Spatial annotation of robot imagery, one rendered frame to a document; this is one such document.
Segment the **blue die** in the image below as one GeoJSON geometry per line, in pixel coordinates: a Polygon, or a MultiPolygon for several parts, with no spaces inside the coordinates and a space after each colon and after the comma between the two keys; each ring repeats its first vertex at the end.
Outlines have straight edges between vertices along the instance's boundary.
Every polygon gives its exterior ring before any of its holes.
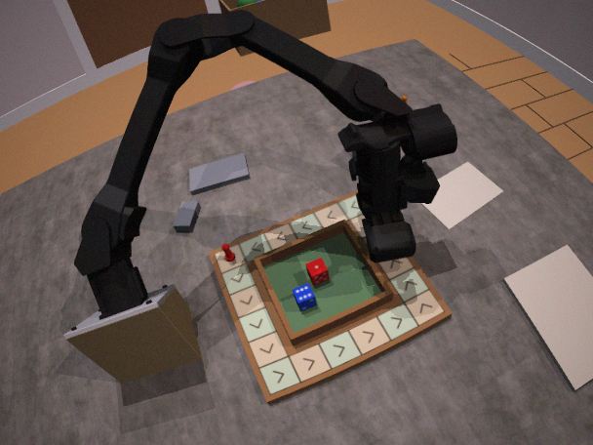
{"type": "Polygon", "coordinates": [[[293,289],[293,293],[300,311],[318,305],[309,283],[293,289]]]}

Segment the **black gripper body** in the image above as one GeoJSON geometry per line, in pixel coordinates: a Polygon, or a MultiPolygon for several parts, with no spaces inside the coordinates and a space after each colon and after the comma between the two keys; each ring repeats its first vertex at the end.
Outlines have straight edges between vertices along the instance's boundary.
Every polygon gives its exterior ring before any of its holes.
{"type": "Polygon", "coordinates": [[[373,179],[360,172],[356,156],[349,160],[353,182],[363,213],[371,212],[374,226],[366,231],[370,261],[382,263],[411,257],[415,253],[415,236],[411,225],[403,221],[398,208],[399,185],[404,184],[401,170],[391,178],[373,179]]]}

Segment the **red die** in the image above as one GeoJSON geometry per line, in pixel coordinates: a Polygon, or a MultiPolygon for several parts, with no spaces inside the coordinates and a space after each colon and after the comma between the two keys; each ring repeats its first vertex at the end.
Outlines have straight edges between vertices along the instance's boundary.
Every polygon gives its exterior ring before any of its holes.
{"type": "Polygon", "coordinates": [[[306,269],[314,286],[330,279],[329,271],[322,258],[311,263],[307,263],[306,269]]]}

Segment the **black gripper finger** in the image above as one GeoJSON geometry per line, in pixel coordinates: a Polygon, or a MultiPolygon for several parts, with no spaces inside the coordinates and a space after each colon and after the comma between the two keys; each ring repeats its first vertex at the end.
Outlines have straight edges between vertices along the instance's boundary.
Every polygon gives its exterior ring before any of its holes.
{"type": "Polygon", "coordinates": [[[362,209],[362,205],[361,205],[361,201],[360,201],[360,197],[359,197],[359,193],[356,193],[356,198],[357,198],[357,203],[358,203],[358,207],[361,210],[362,214],[364,215],[364,217],[367,218],[371,218],[372,214],[371,212],[367,212],[367,213],[363,213],[363,209],[362,209]]]}
{"type": "MultiPolygon", "coordinates": [[[[403,214],[402,214],[402,217],[403,217],[403,214]]],[[[403,222],[403,221],[404,221],[404,217],[401,222],[403,222]]],[[[372,226],[374,226],[373,218],[362,219],[362,224],[363,224],[363,228],[364,228],[364,231],[366,234],[366,231],[368,231],[372,226]]]]}

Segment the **beige flat rectangular sheet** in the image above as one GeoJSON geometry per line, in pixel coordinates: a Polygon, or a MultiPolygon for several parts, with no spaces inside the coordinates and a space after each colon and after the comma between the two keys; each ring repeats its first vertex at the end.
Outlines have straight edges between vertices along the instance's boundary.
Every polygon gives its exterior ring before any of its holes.
{"type": "Polygon", "coordinates": [[[503,192],[469,162],[437,181],[440,187],[432,203],[421,204],[447,229],[453,228],[503,192]]]}

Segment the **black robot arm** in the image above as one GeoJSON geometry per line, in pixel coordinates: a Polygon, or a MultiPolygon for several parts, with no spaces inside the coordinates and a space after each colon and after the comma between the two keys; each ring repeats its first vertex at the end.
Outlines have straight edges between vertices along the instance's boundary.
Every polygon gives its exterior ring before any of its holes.
{"type": "Polygon", "coordinates": [[[109,178],[81,227],[74,264],[88,277],[99,319],[147,300],[141,274],[131,262],[132,242],[146,212],[138,205],[138,188],[176,91],[200,61],[239,46],[314,85],[349,119],[374,121],[351,122],[338,137],[346,152],[356,150],[366,177],[391,178],[401,170],[399,210],[408,209],[407,202],[430,204],[437,194],[440,185],[422,160],[457,149],[455,125],[439,103],[412,110],[376,72],[326,56],[248,11],[164,21],[153,36],[146,81],[109,178]]]}

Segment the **red pawn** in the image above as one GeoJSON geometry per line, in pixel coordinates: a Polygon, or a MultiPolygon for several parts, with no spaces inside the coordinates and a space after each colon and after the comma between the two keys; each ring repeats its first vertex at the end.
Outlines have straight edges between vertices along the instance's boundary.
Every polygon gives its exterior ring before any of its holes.
{"type": "Polygon", "coordinates": [[[222,245],[221,248],[225,253],[225,255],[224,255],[225,259],[228,262],[232,262],[235,259],[235,255],[230,252],[229,246],[227,244],[224,244],[224,245],[222,245]]]}

